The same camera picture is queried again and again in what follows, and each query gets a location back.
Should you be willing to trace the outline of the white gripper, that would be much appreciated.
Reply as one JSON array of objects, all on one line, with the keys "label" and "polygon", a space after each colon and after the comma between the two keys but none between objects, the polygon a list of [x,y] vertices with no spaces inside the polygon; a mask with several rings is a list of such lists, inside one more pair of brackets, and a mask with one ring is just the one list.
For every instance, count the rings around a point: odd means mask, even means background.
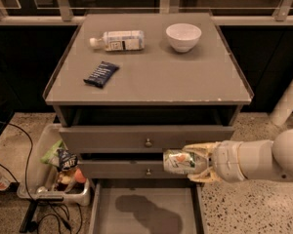
[{"label": "white gripper", "polygon": [[226,182],[244,181],[246,177],[238,160],[238,149],[241,144],[241,141],[225,140],[185,145],[182,151],[192,155],[194,160],[208,161],[212,156],[214,168],[188,173],[188,179],[196,183],[212,183],[221,179]]}]

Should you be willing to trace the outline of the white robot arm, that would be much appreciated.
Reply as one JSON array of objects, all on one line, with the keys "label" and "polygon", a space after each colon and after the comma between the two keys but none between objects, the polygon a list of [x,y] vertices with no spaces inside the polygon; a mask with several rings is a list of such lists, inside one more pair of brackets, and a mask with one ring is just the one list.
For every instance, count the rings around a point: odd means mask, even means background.
[{"label": "white robot arm", "polygon": [[203,161],[200,172],[188,175],[195,182],[293,181],[293,129],[274,140],[225,140],[191,144],[184,150],[197,154]]}]

